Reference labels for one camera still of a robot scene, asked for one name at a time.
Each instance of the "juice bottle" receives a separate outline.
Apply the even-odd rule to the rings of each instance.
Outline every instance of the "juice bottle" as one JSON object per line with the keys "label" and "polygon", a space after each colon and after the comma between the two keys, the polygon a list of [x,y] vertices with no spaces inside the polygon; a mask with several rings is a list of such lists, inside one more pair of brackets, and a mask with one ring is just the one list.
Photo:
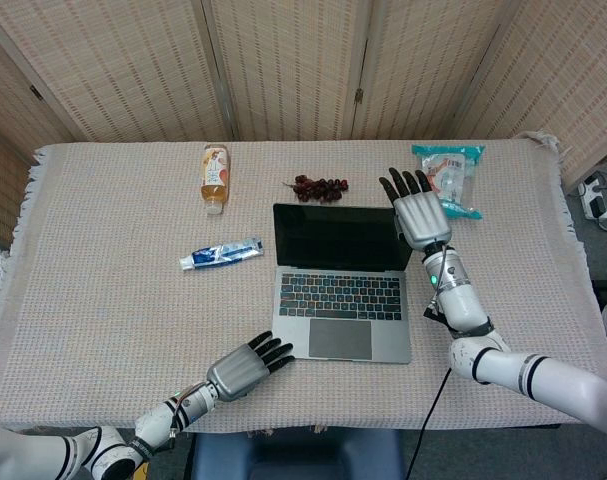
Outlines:
{"label": "juice bottle", "polygon": [[205,146],[201,162],[201,196],[208,215],[218,215],[227,201],[230,156],[225,145]]}

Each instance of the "toothpaste tube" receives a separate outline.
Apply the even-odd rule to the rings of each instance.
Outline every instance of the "toothpaste tube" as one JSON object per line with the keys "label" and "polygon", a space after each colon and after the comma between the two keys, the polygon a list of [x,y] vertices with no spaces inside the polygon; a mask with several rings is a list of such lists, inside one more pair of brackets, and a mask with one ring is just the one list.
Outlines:
{"label": "toothpaste tube", "polygon": [[206,247],[193,252],[189,257],[181,258],[183,270],[204,267],[221,267],[263,255],[263,242],[260,238],[246,238],[237,243],[226,243],[215,247]]}

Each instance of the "snack bag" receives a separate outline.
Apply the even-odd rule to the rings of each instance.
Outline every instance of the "snack bag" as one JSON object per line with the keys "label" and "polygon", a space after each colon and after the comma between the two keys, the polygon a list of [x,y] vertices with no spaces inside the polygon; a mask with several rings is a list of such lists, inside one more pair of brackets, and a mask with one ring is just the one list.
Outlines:
{"label": "snack bag", "polygon": [[480,220],[481,212],[470,205],[474,172],[485,146],[412,145],[419,168],[441,200],[448,217]]}

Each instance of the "tablecloth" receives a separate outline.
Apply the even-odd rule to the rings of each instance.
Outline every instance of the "tablecloth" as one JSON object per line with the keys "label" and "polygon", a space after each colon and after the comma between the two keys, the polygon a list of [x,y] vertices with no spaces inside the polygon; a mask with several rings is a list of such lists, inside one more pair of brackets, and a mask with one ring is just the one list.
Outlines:
{"label": "tablecloth", "polygon": [[[42,148],[10,254],[1,262],[0,424],[131,427],[270,328],[272,204],[295,202],[298,174],[346,178],[345,206],[388,205],[377,178],[412,169],[412,141],[229,143],[230,199],[208,217],[204,146],[75,143]],[[607,379],[607,341],[585,254],[559,186],[558,155],[528,139],[487,146],[473,204],[451,244],[514,351],[543,353]],[[265,256],[183,272],[198,247],[263,239]],[[406,269],[409,365],[299,360],[193,425],[233,432],[294,425],[418,428],[448,367],[451,337],[422,317],[432,296],[415,252]],[[495,385],[452,376],[430,428],[568,422]]]}

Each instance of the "robotic hand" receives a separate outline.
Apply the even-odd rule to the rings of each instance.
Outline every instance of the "robotic hand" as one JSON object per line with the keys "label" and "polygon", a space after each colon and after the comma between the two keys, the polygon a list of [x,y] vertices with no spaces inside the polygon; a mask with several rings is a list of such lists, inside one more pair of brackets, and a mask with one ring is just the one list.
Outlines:
{"label": "robotic hand", "polygon": [[446,325],[454,337],[452,370],[507,387],[607,433],[607,382],[543,355],[510,352],[481,307],[459,254],[448,246],[452,232],[425,174],[415,172],[418,182],[409,172],[401,176],[390,168],[390,174],[396,188],[384,177],[379,181],[406,241],[425,253],[423,266],[435,294],[424,315]]}
{"label": "robotic hand", "polygon": [[177,393],[136,420],[135,437],[125,444],[113,427],[96,427],[76,437],[19,435],[0,428],[0,480],[63,480],[81,467],[95,480],[124,480],[176,433],[212,409],[232,402],[294,357],[265,332],[214,363],[206,381]]}

